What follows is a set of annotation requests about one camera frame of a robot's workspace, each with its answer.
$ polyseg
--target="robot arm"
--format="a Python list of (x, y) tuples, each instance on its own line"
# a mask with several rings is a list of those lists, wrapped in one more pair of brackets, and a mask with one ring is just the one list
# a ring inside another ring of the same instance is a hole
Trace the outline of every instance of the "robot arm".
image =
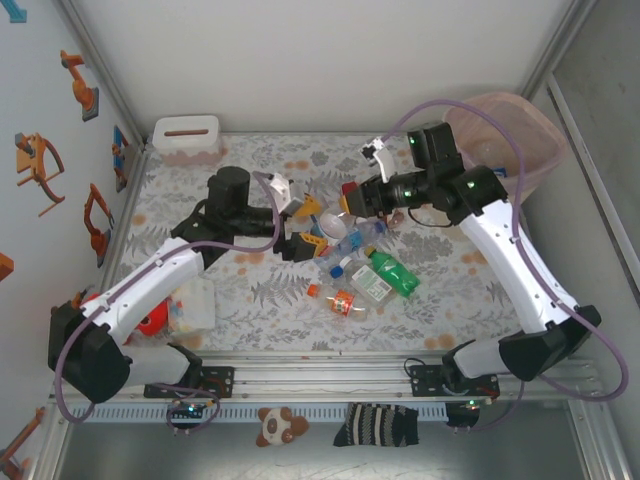
[[(238, 167), (223, 167), (208, 182), (209, 197), (172, 232), (162, 247), (143, 265), (110, 290), (85, 303), (81, 310), (67, 302), (51, 317), (49, 367), (55, 370), (60, 352), (71, 333), (91, 315), (100, 313), (81, 333), (63, 365), (63, 378), (93, 403), (101, 403), (124, 386), (147, 383), (196, 388), (202, 360), (184, 347), (125, 346), (139, 322), (176, 288), (202, 273), (227, 249), (188, 248), (201, 240), (232, 245), (236, 236), (273, 237), (273, 210), (248, 205), (249, 173)], [(279, 175), (271, 178), (270, 190), (280, 214), (280, 236), (274, 251), (306, 259), (319, 249), (296, 236), (286, 240), (284, 217), (295, 213), (307, 198), (301, 187)], [(184, 250), (165, 261), (169, 252)]]
[[(464, 169), (449, 125), (410, 132), (409, 144), (420, 171), (388, 177), (388, 181), (376, 175), (343, 197), (341, 205), (361, 217), (425, 203), (445, 212), (485, 256), (513, 302), (522, 327), (515, 335), (471, 341), (448, 352), (443, 358), (445, 382), (452, 390), (461, 391), (469, 380), (487, 374), (511, 372), (521, 380), (532, 380), (573, 353), (588, 338), (588, 330), (558, 308), (533, 277), (512, 238), (513, 209), (506, 191), (489, 168)], [(365, 158), (385, 158), (381, 149), (384, 144), (372, 142), (361, 153)], [(577, 306), (520, 227), (518, 231), (529, 257), (560, 300), (598, 326), (597, 310)]]

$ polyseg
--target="bottle label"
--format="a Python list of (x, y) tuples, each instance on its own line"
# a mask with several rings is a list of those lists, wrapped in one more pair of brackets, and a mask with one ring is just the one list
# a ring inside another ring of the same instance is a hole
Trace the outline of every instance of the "bottle label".
[(351, 277), (351, 281), (362, 288), (376, 302), (380, 302), (392, 290), (391, 286), (382, 280), (376, 272), (364, 265)]
[(355, 300), (355, 298), (355, 295), (351, 295), (344, 290), (340, 290), (338, 291), (338, 293), (336, 293), (336, 296), (333, 299), (331, 310), (346, 317), (347, 315), (349, 315), (351, 307), (353, 307), (353, 301)]
[(355, 252), (362, 245), (362, 233), (358, 230), (349, 234), (349, 241), (351, 242), (351, 251)]

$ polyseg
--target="pink basket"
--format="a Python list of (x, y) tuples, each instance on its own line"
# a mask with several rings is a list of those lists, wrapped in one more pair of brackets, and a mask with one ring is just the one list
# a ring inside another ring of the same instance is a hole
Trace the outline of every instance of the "pink basket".
[[(488, 113), (513, 135), (525, 157), (523, 199), (533, 192), (566, 156), (564, 135), (540, 110), (512, 93), (488, 93), (465, 100)], [(443, 120), (451, 125), (465, 168), (486, 165), (500, 177), (509, 195), (518, 181), (518, 159), (507, 141), (482, 118), (450, 108)]]

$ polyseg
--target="clear plastic container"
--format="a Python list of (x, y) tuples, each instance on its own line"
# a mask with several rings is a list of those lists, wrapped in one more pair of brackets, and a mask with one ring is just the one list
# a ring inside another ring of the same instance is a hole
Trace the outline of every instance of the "clear plastic container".
[(348, 317), (358, 322), (367, 319), (367, 307), (359, 296), (345, 290), (339, 290), (327, 285), (311, 284), (307, 295), (316, 299), (319, 305), (338, 315)]
[(359, 248), (375, 245), (387, 234), (387, 225), (382, 220), (368, 220), (356, 224), (355, 228), (337, 245), (342, 256), (349, 255)]
[(169, 334), (184, 338), (216, 327), (216, 297), (213, 283), (194, 277), (178, 287), (169, 298)]
[(330, 272), (332, 268), (340, 265), (340, 260), (344, 258), (344, 255), (337, 247), (327, 247), (325, 252), (323, 252), (324, 255), (314, 258), (313, 261), (320, 270)]
[(345, 257), (340, 265), (331, 269), (331, 277), (336, 279), (344, 275), (349, 285), (356, 289), (362, 298), (375, 308), (385, 306), (395, 296), (391, 285), (374, 272), (366, 262)]
[[(540, 110), (512, 93), (489, 93), (465, 100), (502, 124), (525, 159), (524, 200), (556, 168), (568, 151), (567, 140)], [(496, 172), (509, 195), (516, 191), (520, 164), (502, 135), (485, 120), (459, 107), (443, 120), (453, 130), (465, 168), (486, 165)]]

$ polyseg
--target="white bottle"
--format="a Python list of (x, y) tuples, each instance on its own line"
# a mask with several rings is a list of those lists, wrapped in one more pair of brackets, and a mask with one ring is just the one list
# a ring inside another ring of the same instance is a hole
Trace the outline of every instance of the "white bottle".
[(331, 270), (333, 278), (344, 274), (347, 282), (358, 291), (364, 300), (376, 308), (389, 302), (395, 292), (391, 285), (385, 282), (369, 265), (355, 262), (351, 257), (345, 257), (338, 267)]

